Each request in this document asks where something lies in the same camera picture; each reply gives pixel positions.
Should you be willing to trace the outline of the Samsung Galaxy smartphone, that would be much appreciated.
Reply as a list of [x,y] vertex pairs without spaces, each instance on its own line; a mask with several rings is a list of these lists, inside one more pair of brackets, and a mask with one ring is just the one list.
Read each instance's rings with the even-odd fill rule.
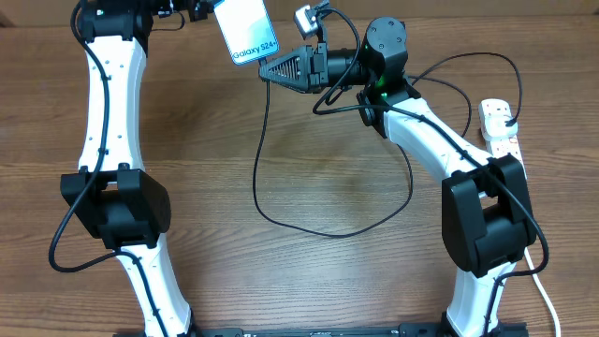
[[269,57],[280,50],[263,0],[216,1],[214,14],[236,66]]

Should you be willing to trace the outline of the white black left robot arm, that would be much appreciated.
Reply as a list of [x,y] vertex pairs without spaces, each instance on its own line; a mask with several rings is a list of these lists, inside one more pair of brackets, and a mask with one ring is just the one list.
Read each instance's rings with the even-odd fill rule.
[[[85,142],[78,169],[61,178],[69,206],[49,248],[49,263],[64,273],[117,259],[144,318],[143,336],[198,336],[168,253],[171,208],[167,189],[145,170],[139,142],[140,86],[154,17],[179,14],[200,21],[210,1],[79,1],[70,17],[89,71]],[[107,253],[75,267],[58,264],[58,242],[72,217],[103,242]]]

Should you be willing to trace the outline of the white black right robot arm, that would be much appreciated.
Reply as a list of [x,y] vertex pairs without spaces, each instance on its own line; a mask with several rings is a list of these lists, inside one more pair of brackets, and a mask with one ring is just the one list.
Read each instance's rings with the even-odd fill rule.
[[370,22],[355,48],[331,50],[321,16],[304,30],[316,46],[261,63],[259,78],[302,94],[320,94],[314,114],[337,112],[333,93],[358,88],[355,109],[362,122],[412,155],[440,184],[442,237],[457,266],[453,298],[437,323],[404,323],[401,335],[525,336],[523,323],[498,316],[507,280],[544,234],[533,217],[522,164],[512,154],[476,148],[431,110],[406,74],[407,30],[380,17]]

